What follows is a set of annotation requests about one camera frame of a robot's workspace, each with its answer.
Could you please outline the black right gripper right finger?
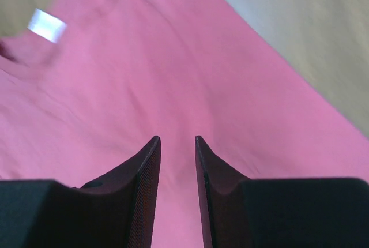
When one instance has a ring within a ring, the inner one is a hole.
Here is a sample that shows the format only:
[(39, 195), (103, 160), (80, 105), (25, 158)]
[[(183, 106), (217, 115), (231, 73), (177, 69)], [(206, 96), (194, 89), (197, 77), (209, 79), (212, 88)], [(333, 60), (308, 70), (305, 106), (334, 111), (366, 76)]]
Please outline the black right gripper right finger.
[(205, 247), (367, 247), (368, 184), (250, 179), (195, 139)]

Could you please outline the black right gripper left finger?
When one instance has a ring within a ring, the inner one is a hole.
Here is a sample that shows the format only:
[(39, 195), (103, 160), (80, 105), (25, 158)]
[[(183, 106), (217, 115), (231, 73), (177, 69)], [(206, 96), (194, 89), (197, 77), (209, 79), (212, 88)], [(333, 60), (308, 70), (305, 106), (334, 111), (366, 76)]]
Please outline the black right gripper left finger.
[(2, 247), (150, 247), (161, 141), (80, 188), (1, 182)]

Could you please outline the salmon pink t-shirt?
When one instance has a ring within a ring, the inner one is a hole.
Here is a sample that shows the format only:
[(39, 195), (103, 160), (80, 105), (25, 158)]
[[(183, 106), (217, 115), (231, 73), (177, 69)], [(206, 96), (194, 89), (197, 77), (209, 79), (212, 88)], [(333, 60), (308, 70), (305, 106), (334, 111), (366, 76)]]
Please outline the salmon pink t-shirt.
[(202, 247), (195, 137), (250, 178), (368, 179), (368, 139), (225, 0), (55, 0), (1, 40), (1, 178), (80, 186), (161, 138), (153, 247)]

